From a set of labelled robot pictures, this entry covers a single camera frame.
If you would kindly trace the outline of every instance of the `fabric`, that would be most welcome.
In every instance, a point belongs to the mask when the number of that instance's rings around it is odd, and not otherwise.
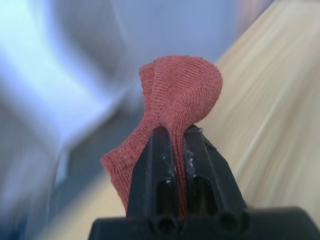
[[[187,209],[183,135],[215,105],[222,89],[219,70],[201,57],[165,56],[140,71],[144,116],[133,133],[101,163],[127,209],[133,168],[154,128],[165,127],[174,149],[178,182],[179,214]]]

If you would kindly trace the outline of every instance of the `sock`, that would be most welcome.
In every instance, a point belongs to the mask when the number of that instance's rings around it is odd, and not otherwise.
[[[219,70],[201,57],[164,56],[141,67],[144,115],[133,133],[115,150],[102,157],[111,182],[127,209],[134,166],[153,129],[165,127],[174,149],[179,215],[187,209],[183,136],[215,105],[222,89]]]

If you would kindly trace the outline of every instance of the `blurred background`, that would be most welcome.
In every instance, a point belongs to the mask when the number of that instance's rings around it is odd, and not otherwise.
[[[139,68],[215,62],[272,0],[0,0],[0,239],[72,206],[143,115]]]

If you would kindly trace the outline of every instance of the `wooden surface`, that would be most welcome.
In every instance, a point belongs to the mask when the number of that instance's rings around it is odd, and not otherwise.
[[[221,97],[198,125],[254,207],[305,208],[320,225],[320,3],[283,1],[218,61]],[[124,209],[102,176],[37,239],[84,240]]]
[[[102,174],[78,201],[47,226],[37,240],[87,240],[97,218],[123,217],[125,209],[107,174]]]

